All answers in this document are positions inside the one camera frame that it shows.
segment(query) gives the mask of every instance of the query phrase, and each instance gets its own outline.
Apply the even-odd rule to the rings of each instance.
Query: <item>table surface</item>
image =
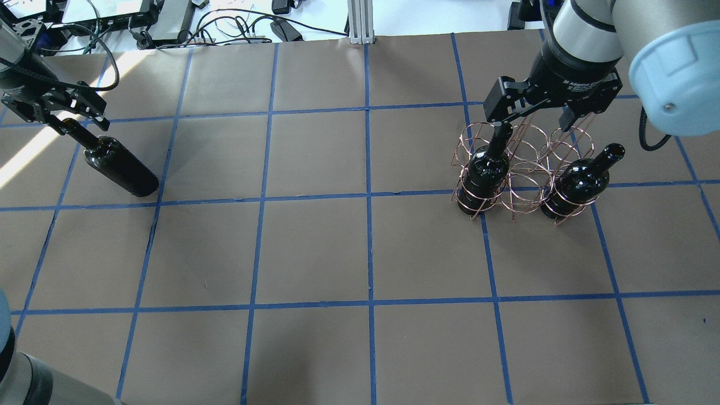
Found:
[[[118,53],[107,134],[160,177],[145,198],[4,112],[0,285],[19,348],[129,405],[715,404],[717,134],[642,151],[626,86],[589,128],[627,150],[595,206],[554,226],[451,201],[458,135],[540,45]],[[112,80],[103,55],[50,61]]]

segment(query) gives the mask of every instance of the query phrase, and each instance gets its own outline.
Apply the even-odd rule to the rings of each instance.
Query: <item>grid square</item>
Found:
[[[370,112],[372,191],[455,187],[450,163],[463,128],[462,107]]]
[[[371,105],[462,101],[450,35],[379,37],[369,67]]]
[[[164,200],[260,197],[267,117],[181,120]]]
[[[181,114],[267,111],[274,49],[259,44],[195,48]]]
[[[375,299],[491,295],[480,222],[450,195],[375,197],[372,211]]]
[[[367,311],[257,311],[248,405],[369,404]]]
[[[696,186],[608,189],[598,212],[620,291],[720,288],[718,239]]]
[[[615,300],[501,303],[515,404],[642,402]]]
[[[239,404],[247,325],[247,311],[141,313],[122,400]]]
[[[258,203],[163,207],[143,306],[250,303]]]
[[[61,56],[50,56],[43,57],[42,61],[52,69],[52,71],[58,76],[58,79],[67,83],[77,83],[82,80],[90,84],[90,86],[97,86],[97,81],[102,72],[102,66],[105,63],[107,57],[105,54],[93,54],[93,55],[61,55]],[[112,71],[109,72],[110,77],[107,80],[112,80]],[[55,112],[55,115],[60,119],[67,117],[74,117],[80,120],[80,115],[71,114],[69,112],[60,111]],[[12,124],[25,124],[26,122],[18,117],[14,112],[8,111],[5,114],[5,118],[2,123],[4,125]]]
[[[23,309],[53,211],[0,213],[0,288],[11,311]]]
[[[504,404],[491,303],[375,308],[377,403]]]
[[[365,105],[361,46],[351,46],[345,39],[281,43],[279,47],[275,110]]]
[[[120,70],[120,85],[100,95],[107,101],[107,117],[173,117],[177,111],[189,50],[162,52],[131,50],[115,55]],[[105,71],[102,84],[110,84],[113,71]]]
[[[720,297],[623,300],[647,393],[656,404],[720,397]]]
[[[265,204],[257,302],[367,299],[364,198]]]
[[[686,136],[682,138],[682,143],[699,180],[720,179],[717,153],[713,153],[720,148],[720,132],[706,136]]]
[[[525,80],[542,48],[538,30],[456,34],[468,101],[484,101],[500,76]]]
[[[268,196],[366,192],[363,112],[273,116]]]
[[[590,209],[560,226],[539,210],[515,223],[500,208],[486,218],[498,295],[613,292]]]
[[[30,315],[18,350],[114,397],[131,319],[130,313]]]
[[[112,136],[119,140],[135,157],[146,165],[158,178],[163,175],[168,154],[172,120],[141,123],[115,123],[107,133],[95,130],[96,135]],[[136,197],[112,180],[92,169],[86,162],[82,149],[70,176],[64,205],[133,204],[154,203],[156,192],[147,197]]]
[[[153,213],[60,211],[30,308],[133,307]]]
[[[3,128],[0,207],[56,205],[76,143],[51,128]]]

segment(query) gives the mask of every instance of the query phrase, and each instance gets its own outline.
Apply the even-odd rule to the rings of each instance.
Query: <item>blue tape grid line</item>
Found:
[[[610,251],[608,250],[608,244],[605,240],[605,233],[603,232],[603,225],[600,223],[600,215],[598,214],[598,208],[595,206],[595,204],[592,204],[590,206],[591,210],[593,211],[593,217],[595,219],[595,226],[598,228],[598,236],[600,237],[600,245],[603,248],[603,255],[605,256],[605,263],[608,267],[608,275],[610,276],[610,282],[613,286],[613,293],[615,295],[615,300],[618,305],[618,312],[620,313],[620,320],[623,324],[623,330],[625,331],[625,339],[628,344],[628,349],[630,351],[630,358],[632,359],[632,364],[635,369],[635,376],[637,377],[638,386],[640,387],[640,394],[642,395],[642,401],[644,404],[649,404],[650,400],[647,395],[647,387],[645,386],[645,379],[642,376],[642,370],[640,368],[640,362],[637,358],[637,353],[635,351],[635,344],[632,339],[632,333],[630,332],[630,325],[628,323],[627,315],[625,314],[625,305],[623,304],[622,300],[622,294],[620,294],[620,288],[618,286],[618,280],[615,277],[615,269],[613,268],[613,263],[610,258]]]
[[[365,192],[367,199],[367,300],[370,368],[370,404],[377,405],[377,373],[375,367],[375,292],[372,261],[372,166],[370,162],[370,52],[364,44],[365,72]]]
[[[627,298],[669,298],[717,296],[720,290],[677,290],[677,291],[639,291],[634,293],[596,293],[596,294],[564,294],[564,295],[508,295],[498,297],[452,297],[452,298],[399,298],[373,300],[374,306],[411,306],[411,305],[443,305],[458,303],[501,303],[542,302],[542,301],[583,301],[583,300],[614,300],[618,296]],[[311,301],[294,303],[256,303],[255,310],[268,311],[293,308],[337,308],[364,307],[369,301]],[[203,312],[203,311],[247,311],[250,304],[208,305],[208,306],[154,306],[128,308],[62,308],[62,309],[29,309],[28,316],[36,315],[77,315],[88,313],[170,313],[170,312]],[[20,315],[20,311],[12,311],[12,315]]]
[[[100,76],[98,76],[98,83],[102,80],[105,70],[107,69],[107,66],[110,62],[110,59],[108,57],[105,58],[105,62],[103,62],[102,71],[100,73]],[[83,126],[87,128],[88,120],[85,119],[83,121]],[[32,281],[30,282],[30,288],[27,291],[27,295],[25,296],[25,302],[22,307],[22,312],[20,314],[20,318],[17,322],[17,330],[15,331],[15,334],[19,337],[20,332],[22,330],[22,324],[25,322],[25,317],[27,316],[27,311],[30,308],[30,301],[32,300],[32,295],[35,292],[35,286],[37,285],[37,279],[40,277],[40,271],[42,270],[42,263],[45,261],[45,255],[48,252],[48,246],[50,245],[50,238],[53,236],[53,230],[55,229],[55,222],[58,220],[58,214],[60,213],[60,207],[63,204],[63,199],[65,198],[65,193],[68,191],[68,186],[70,185],[70,176],[73,173],[73,168],[75,167],[75,162],[77,161],[78,154],[80,153],[80,144],[75,145],[75,151],[73,152],[73,157],[70,160],[70,165],[68,166],[68,172],[65,175],[65,182],[63,183],[63,188],[60,190],[60,195],[58,196],[58,203],[55,204],[54,212],[53,212],[53,220],[50,222],[50,226],[48,227],[48,234],[45,236],[45,241],[42,243],[42,249],[40,250],[40,257],[37,259],[37,265],[35,266],[35,271],[32,273]]]
[[[172,121],[172,120],[197,120],[203,118],[228,118],[228,117],[248,117],[262,115],[290,115],[290,114],[315,114],[318,112],[347,112],[347,111],[367,111],[367,110],[406,110],[414,108],[436,108],[436,107],[459,107],[462,105],[482,105],[481,101],[461,101],[461,102],[437,102],[424,104],[389,104],[389,105],[367,105],[358,107],[337,107],[337,108],[315,108],[309,110],[278,110],[278,111],[256,111],[256,112],[227,112],[222,114],[196,114],[196,115],[179,115],[166,117],[142,117],[142,118],[117,118],[114,123],[143,123],[148,121]],[[0,128],[29,128],[39,127],[40,123],[20,123],[20,124],[0,124]]]
[[[705,190],[703,190],[703,182],[698,180],[698,175],[695,173],[695,169],[693,168],[693,164],[690,162],[690,157],[688,156],[688,153],[685,151],[685,146],[683,146],[683,142],[680,140],[679,137],[675,137],[675,141],[678,143],[678,148],[680,148],[680,153],[683,155],[683,159],[685,159],[685,164],[688,166],[688,171],[690,171],[690,176],[693,178],[693,184],[698,186],[698,189],[700,190],[700,198],[703,201],[703,204],[705,205],[705,210],[708,213],[708,217],[710,218],[710,222],[713,224],[713,228],[715,229],[715,235],[717,236],[718,240],[720,241],[720,226],[718,226],[718,221],[715,218],[715,215],[713,214],[713,209],[710,207],[710,203],[708,202],[708,198],[705,196]]]
[[[712,180],[679,180],[674,182],[644,182],[644,183],[612,183],[608,185],[610,188],[628,188],[628,187],[667,187],[667,186],[688,186],[696,184],[720,184],[720,179]],[[520,191],[537,190],[536,187],[519,187]],[[451,189],[443,190],[408,190],[408,191],[376,191],[372,193],[373,197],[393,197],[399,195],[445,195],[452,194]],[[346,194],[320,194],[320,195],[288,195],[281,197],[266,197],[265,201],[300,201],[300,200],[327,200],[333,198],[365,198],[366,193],[346,193]],[[217,198],[207,200],[170,200],[160,203],[161,206],[166,205],[201,205],[201,204],[235,204],[235,203],[258,203],[260,197],[247,198]],[[60,210],[118,210],[125,208],[147,208],[155,207],[155,202],[138,202],[134,204],[98,204],[98,205],[61,205]],[[38,205],[30,207],[2,207],[1,212],[12,211],[52,211],[57,208],[56,205]]]
[[[248,402],[248,377],[250,373],[250,355],[251,345],[253,341],[253,325],[255,321],[255,304],[258,292],[258,271],[260,268],[261,243],[263,238],[263,221],[265,216],[265,194],[268,185],[268,167],[270,160],[270,140],[272,134],[273,105],[275,103],[275,83],[277,78],[277,58],[279,53],[279,44],[275,44],[273,54],[272,77],[270,81],[270,102],[268,105],[268,123],[265,135],[265,161],[263,164],[263,182],[260,193],[260,209],[258,212],[258,230],[255,237],[255,260],[253,262],[253,282],[250,292],[250,305],[248,307],[248,329],[245,337],[245,359],[243,360],[243,379],[240,383],[240,404],[245,405]]]
[[[143,288],[145,287],[145,276],[148,273],[148,264],[150,263],[150,253],[153,250],[153,241],[155,239],[155,233],[158,227],[158,218],[160,216],[160,209],[162,208],[161,201],[163,200],[163,193],[165,191],[165,183],[168,176],[168,168],[170,167],[170,158],[173,152],[173,145],[175,144],[175,135],[177,133],[180,110],[182,109],[183,98],[185,97],[185,88],[187,87],[187,79],[190,74],[190,64],[192,62],[192,49],[188,51],[187,61],[185,65],[185,74],[182,81],[182,87],[180,90],[180,98],[178,100],[177,108],[175,110],[175,118],[173,122],[173,129],[170,134],[170,142],[168,144],[168,152],[165,157],[165,166],[163,167],[163,173],[160,178],[160,185],[158,187],[158,199],[155,203],[155,213],[153,215],[153,222],[150,225],[150,234],[148,236],[148,246],[145,249],[145,259],[143,260],[143,269],[140,273],[140,282],[138,283],[138,293],[135,296],[135,307],[132,312],[132,321],[130,322],[130,331],[127,334],[127,344],[125,345],[125,354],[122,358],[122,367],[120,368],[120,378],[117,382],[117,391],[115,396],[120,398],[122,396],[122,388],[125,384],[125,375],[127,373],[127,363],[130,360],[130,351],[132,350],[132,341],[135,338],[135,327],[138,324],[138,313],[140,308],[140,302],[143,298]]]
[[[460,91],[462,93],[462,99],[467,100],[467,92],[465,89],[465,80],[462,74],[462,63],[460,62],[460,54],[457,47],[457,40],[455,34],[451,33],[450,38],[452,41],[453,52],[455,54],[455,64],[457,65],[457,74],[460,80]],[[465,105],[465,125],[470,125],[470,115]],[[510,384],[510,371],[508,369],[508,357],[505,352],[505,337],[503,334],[503,320],[500,316],[500,300],[498,299],[498,289],[495,284],[495,272],[492,268],[492,253],[490,251],[490,236],[487,232],[487,221],[485,220],[485,213],[480,213],[480,223],[482,224],[482,240],[485,244],[485,258],[487,260],[487,273],[490,278],[490,291],[492,292],[492,307],[495,312],[495,328],[498,333],[498,347],[500,350],[500,363],[503,368],[503,380],[505,381],[505,397],[507,398],[508,404],[513,405],[513,389]]]

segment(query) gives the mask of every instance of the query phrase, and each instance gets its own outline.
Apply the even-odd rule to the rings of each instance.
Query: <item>wine rack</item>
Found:
[[[498,193],[491,198],[479,198],[463,185],[474,150],[478,145],[488,144],[492,137],[492,124],[471,123],[460,133],[452,158],[451,164],[459,168],[460,174],[451,199],[457,203],[458,192],[462,190],[482,200],[480,209],[473,210],[475,214],[470,216],[471,219],[475,219],[481,212],[496,205],[501,205],[509,211],[513,222],[522,215],[538,210],[550,196],[555,179],[562,174],[567,165],[577,159],[591,157],[595,152],[592,137],[586,129],[581,128],[586,122],[588,122],[586,127],[589,127],[593,118],[594,115],[592,117],[588,115],[578,126],[571,127],[569,131],[557,128],[550,134],[525,121],[515,125],[513,137],[508,141],[506,148],[510,157],[510,170]],[[594,202],[595,199],[577,205],[572,213],[555,220],[555,225],[581,214],[585,207]]]

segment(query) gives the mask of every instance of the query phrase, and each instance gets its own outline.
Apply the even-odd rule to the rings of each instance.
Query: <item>electronic device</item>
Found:
[[[48,0],[3,0],[2,5],[18,20],[35,17],[48,10]]]
[[[283,42],[302,41],[302,34],[284,19],[277,19],[270,23],[270,29]]]
[[[113,31],[126,30],[128,22],[132,28],[136,28],[147,27],[158,21],[158,7],[153,0],[100,0],[93,1],[93,4],[97,8],[101,24]],[[68,0],[63,24],[78,24],[90,28],[95,25],[96,20],[95,11],[87,0]]]
[[[195,7],[192,0],[165,0],[158,21],[148,30],[153,42],[165,45],[185,41]]]
[[[293,0],[272,0],[272,12],[275,14],[288,14],[293,4]]]

